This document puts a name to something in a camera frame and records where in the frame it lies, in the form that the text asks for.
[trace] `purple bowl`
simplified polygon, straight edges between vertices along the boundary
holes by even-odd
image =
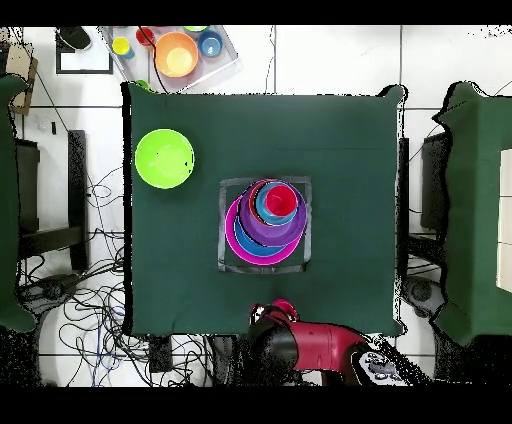
[[[279,226],[268,226],[258,222],[249,209],[249,195],[247,192],[240,199],[238,213],[240,224],[246,234],[256,243],[266,247],[284,246],[295,240],[306,226],[307,208],[300,192],[291,184],[288,184],[297,195],[297,213],[290,222]]]

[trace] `tray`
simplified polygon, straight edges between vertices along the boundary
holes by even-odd
[[[151,26],[150,28],[155,33],[157,40],[163,34],[172,31],[184,32],[195,40],[199,37],[199,34],[201,34],[200,32],[194,33],[187,31],[183,26]],[[216,57],[204,57],[199,53],[199,60],[197,61],[196,67],[190,74],[184,77],[169,78],[158,71],[160,79],[169,93],[204,92],[229,78],[239,70],[239,67],[237,66],[237,62],[239,61],[238,53],[233,47],[224,27],[222,25],[210,25],[208,28],[219,33],[222,38],[223,45],[220,54]],[[135,38],[137,27],[127,26],[123,28],[116,28],[103,26],[98,27],[98,30],[103,36],[105,45],[112,56],[114,63],[126,81],[143,79],[150,84],[153,91],[159,93],[165,92],[155,73],[155,68],[153,66],[153,53],[141,46]],[[130,41],[132,49],[135,52],[134,58],[124,59],[113,52],[111,47],[112,41],[115,37],[119,36],[126,37]]]

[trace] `green table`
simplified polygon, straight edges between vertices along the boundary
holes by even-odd
[[[0,326],[27,332],[36,326],[32,314],[16,298],[19,240],[18,170],[16,145],[8,105],[26,83],[16,75],[0,76]]]
[[[280,297],[304,321],[401,332],[393,320],[401,87],[376,97],[162,95],[125,83],[122,91],[133,334],[243,333],[253,303]],[[133,162],[139,140],[158,128],[184,134],[196,154],[190,178],[171,190],[147,185]],[[277,175],[311,180],[305,271],[220,272],[220,182]]]
[[[500,155],[512,148],[512,98],[473,84],[451,87],[438,117],[452,135],[446,169],[448,303],[435,324],[459,344],[477,335],[512,335],[512,294],[496,286]]]

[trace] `white tile floor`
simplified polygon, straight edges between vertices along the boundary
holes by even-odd
[[[457,81],[469,79],[486,93],[512,95],[512,34],[510,26],[501,30],[487,26],[281,26],[276,31],[271,26],[226,25],[242,69],[230,79],[219,82],[208,92],[217,94],[263,93],[278,94],[366,94],[376,95],[391,84],[404,84],[408,89],[405,104],[405,136],[410,139],[410,156],[420,148],[423,139],[435,128],[432,116],[442,106],[448,87]],[[110,171],[122,164],[122,96],[119,84],[122,78],[114,66],[114,75],[56,75],[55,37],[52,28],[25,28],[24,40],[34,45],[34,56],[39,60],[38,72],[62,120],[68,129],[82,129],[87,135],[87,166],[90,177],[97,183]],[[276,41],[276,57],[272,62]],[[39,165],[38,213],[41,229],[67,224],[67,136],[60,118],[51,106],[41,81],[36,78],[32,108],[27,117],[15,117],[18,136],[37,141],[41,151]],[[52,135],[51,122],[56,123],[57,134]],[[410,164],[410,207],[421,210],[421,157]],[[90,207],[91,231],[103,227],[105,231],[124,230],[123,203],[117,196],[123,193],[122,171],[114,171],[104,180],[111,193],[98,187],[96,194],[107,196],[100,204],[112,203],[101,209]],[[411,213],[410,230],[421,232],[419,216]],[[122,245],[120,240],[108,239],[111,252]],[[109,257],[105,237],[91,241],[91,262]],[[40,275],[70,268],[67,251],[44,255],[46,263],[38,270]],[[31,269],[40,260],[31,258]],[[103,274],[84,282],[84,287],[113,286],[122,277]],[[101,381],[103,386],[131,386],[146,384],[137,374],[134,364],[126,357],[118,360],[103,358],[103,367],[93,371],[85,363],[79,368],[81,358],[73,346],[83,329],[62,325],[70,321],[64,315],[64,306],[54,309],[44,321],[40,342],[40,366],[44,378],[66,385],[73,378],[72,386],[98,385],[106,375],[105,367],[118,367]],[[81,328],[95,324],[95,317],[84,311],[66,306],[73,320],[85,318]],[[418,318],[412,308],[401,305],[400,319],[406,333],[397,338],[396,346],[417,363],[427,374],[433,375],[434,346],[428,322]],[[186,336],[176,336],[177,353],[191,349]],[[84,338],[85,349],[91,352],[89,361],[95,364],[97,349],[95,333]],[[142,376],[146,363],[139,362]],[[202,382],[203,374],[198,362],[194,368],[193,382]],[[153,381],[160,381],[153,375]],[[308,379],[318,380],[310,375]],[[169,376],[164,376],[164,384]]]

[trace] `blue bowl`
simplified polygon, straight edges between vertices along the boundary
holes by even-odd
[[[197,47],[203,56],[217,56],[222,50],[222,38],[215,31],[207,29],[197,39]]]
[[[278,226],[284,225],[290,222],[295,214],[297,213],[297,208],[293,210],[289,215],[286,216],[277,216],[270,212],[265,206],[265,197],[267,197],[267,193],[272,187],[277,185],[285,185],[281,182],[270,182],[265,184],[256,195],[255,207],[256,213],[260,216],[260,218],[268,225]]]
[[[283,250],[286,246],[279,247],[265,247],[253,241],[244,231],[240,224],[240,218],[235,218],[235,238],[242,249],[247,253],[260,258],[268,258],[269,256],[275,255]]]

